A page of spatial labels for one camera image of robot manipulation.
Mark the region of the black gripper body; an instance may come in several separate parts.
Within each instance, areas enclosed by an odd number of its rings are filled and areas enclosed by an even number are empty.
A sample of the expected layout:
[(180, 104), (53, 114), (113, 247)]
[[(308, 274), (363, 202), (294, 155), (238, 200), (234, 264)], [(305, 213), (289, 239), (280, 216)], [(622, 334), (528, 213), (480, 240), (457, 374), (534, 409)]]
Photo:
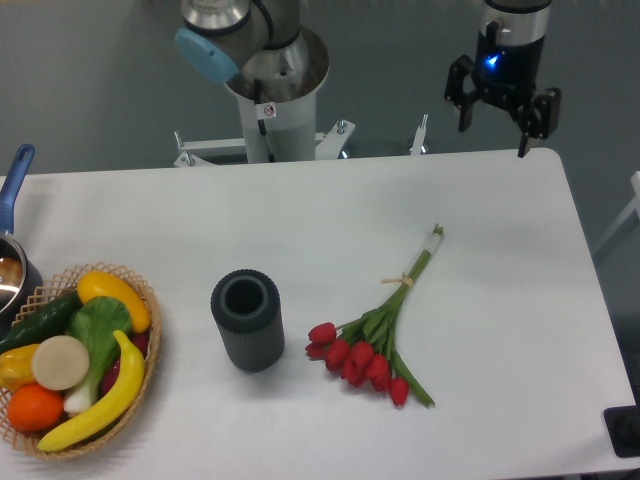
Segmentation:
[(526, 106), (544, 46), (549, 1), (486, 1), (472, 80), (483, 100), (503, 110)]

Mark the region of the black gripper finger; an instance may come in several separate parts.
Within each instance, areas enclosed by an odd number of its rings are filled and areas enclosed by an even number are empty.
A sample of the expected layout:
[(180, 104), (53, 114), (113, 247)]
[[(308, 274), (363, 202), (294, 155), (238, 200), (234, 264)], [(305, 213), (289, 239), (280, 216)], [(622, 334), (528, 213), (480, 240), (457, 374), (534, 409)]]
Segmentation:
[(561, 106), (561, 90), (549, 88), (535, 92), (529, 106), (518, 114), (522, 136), (518, 157), (523, 158), (538, 140), (547, 139), (557, 128)]
[(473, 88), (465, 91), (464, 82), (471, 78), (474, 61), (467, 55), (456, 59), (449, 67), (445, 85), (444, 98), (451, 102), (458, 112), (458, 131), (466, 131), (472, 122), (473, 105), (480, 98), (479, 92)]

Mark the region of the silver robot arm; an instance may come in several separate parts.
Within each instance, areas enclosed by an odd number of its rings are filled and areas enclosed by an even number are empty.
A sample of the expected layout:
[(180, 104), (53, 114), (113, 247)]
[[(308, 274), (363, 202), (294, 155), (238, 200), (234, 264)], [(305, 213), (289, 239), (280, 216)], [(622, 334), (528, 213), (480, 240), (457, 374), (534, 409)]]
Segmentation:
[[(455, 106), (459, 131), (483, 102), (518, 125), (518, 155), (557, 128), (561, 92), (540, 90), (536, 76), (545, 42), (548, 1), (486, 1), (476, 53), (449, 67), (444, 98)], [(345, 157), (354, 130), (338, 121), (316, 131), (316, 94), (329, 71), (328, 51), (300, 23), (297, 1), (184, 1), (175, 35), (182, 58), (235, 96), (251, 163)]]

